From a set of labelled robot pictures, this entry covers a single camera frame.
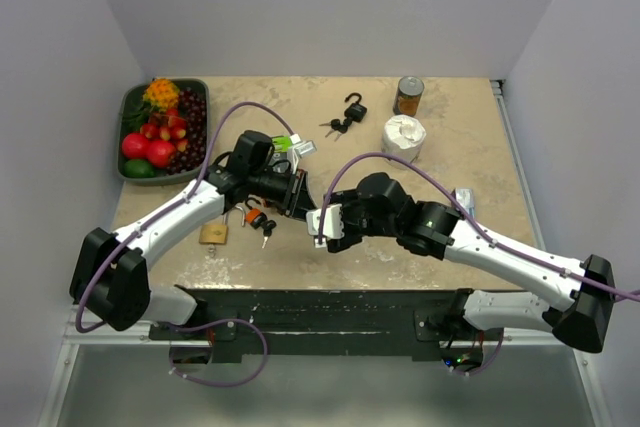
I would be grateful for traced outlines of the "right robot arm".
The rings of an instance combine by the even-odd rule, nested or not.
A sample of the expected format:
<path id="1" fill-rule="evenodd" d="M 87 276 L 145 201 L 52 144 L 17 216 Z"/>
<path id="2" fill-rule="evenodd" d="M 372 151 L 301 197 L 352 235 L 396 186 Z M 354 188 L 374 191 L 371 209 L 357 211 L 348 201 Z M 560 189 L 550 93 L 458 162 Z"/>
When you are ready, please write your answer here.
<path id="1" fill-rule="evenodd" d="M 497 328 L 551 333 L 574 349 L 604 347 L 614 299 L 612 267 L 591 255 L 584 260 L 552 254 L 500 235 L 435 201 L 416 201 L 385 173 L 331 195 L 326 208 L 308 214 L 318 245 L 337 253 L 365 237 L 390 237 L 414 255 L 467 265 L 515 286 L 515 292 L 471 290 L 445 316 L 459 340 Z"/>

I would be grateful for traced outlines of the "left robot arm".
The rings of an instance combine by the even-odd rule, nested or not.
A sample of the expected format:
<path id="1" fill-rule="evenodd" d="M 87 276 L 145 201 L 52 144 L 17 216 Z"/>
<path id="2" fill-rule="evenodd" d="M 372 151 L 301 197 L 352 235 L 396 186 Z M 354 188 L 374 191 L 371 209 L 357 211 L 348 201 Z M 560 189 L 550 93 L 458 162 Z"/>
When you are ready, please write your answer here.
<path id="1" fill-rule="evenodd" d="M 79 307 L 124 331 L 141 320 L 171 324 L 185 339 L 200 337 L 207 315 L 179 286 L 153 287 L 154 264 L 191 232 L 260 198 L 279 214 L 305 220 L 314 210 L 302 158 L 315 152 L 311 141 L 292 135 L 286 149 L 256 131 L 241 134 L 230 152 L 207 167 L 174 198 L 142 219 L 110 233 L 96 228 L 83 240 L 69 292 Z"/>

